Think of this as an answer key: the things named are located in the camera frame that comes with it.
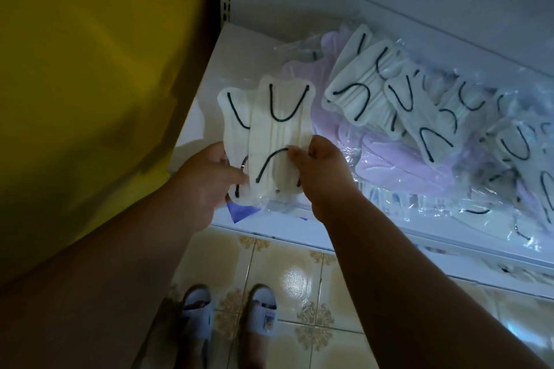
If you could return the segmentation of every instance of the person's left arm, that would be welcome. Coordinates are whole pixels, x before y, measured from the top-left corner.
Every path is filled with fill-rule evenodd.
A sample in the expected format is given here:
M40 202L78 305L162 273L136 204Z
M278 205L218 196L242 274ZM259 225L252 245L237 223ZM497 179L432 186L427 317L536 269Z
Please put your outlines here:
M130 367L194 232L247 177L222 143L0 289L0 367Z

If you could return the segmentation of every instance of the slipper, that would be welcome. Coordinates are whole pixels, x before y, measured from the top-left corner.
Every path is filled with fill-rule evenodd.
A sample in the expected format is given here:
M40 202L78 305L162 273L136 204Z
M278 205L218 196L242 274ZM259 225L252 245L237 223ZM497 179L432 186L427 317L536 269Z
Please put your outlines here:
M277 302L273 290L264 284L257 284L248 301L245 331L272 336L276 319Z
M185 294L179 325L182 335L209 340L213 328L212 297L206 285L192 286Z

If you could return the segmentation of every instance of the person's left hand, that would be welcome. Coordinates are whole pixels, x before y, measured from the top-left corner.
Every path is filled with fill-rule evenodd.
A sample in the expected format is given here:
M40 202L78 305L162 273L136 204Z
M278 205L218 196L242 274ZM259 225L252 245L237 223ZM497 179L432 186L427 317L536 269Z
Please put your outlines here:
M223 142L214 143L192 156L171 181L187 202L187 225L196 231L210 224L214 210L225 202L232 185L247 182L248 176L242 170L227 165Z

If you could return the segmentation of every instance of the tile floor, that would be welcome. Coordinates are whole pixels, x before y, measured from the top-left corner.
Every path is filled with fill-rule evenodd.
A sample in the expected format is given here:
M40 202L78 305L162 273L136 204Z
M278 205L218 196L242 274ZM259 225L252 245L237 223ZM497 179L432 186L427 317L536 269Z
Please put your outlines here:
M554 367L554 303L456 282ZM292 243L207 228L190 241L135 369L172 369L178 305L193 284L216 303L210 368L237 368L239 315L250 289L271 287L279 306L267 369L377 368L334 255Z

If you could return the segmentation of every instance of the person's right arm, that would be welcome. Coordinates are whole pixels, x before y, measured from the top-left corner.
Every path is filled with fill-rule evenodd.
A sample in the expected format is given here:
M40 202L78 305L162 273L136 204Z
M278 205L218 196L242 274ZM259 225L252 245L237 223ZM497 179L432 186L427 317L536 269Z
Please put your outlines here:
M547 368L362 196L331 142L314 136L308 153L291 147L289 157L381 369Z

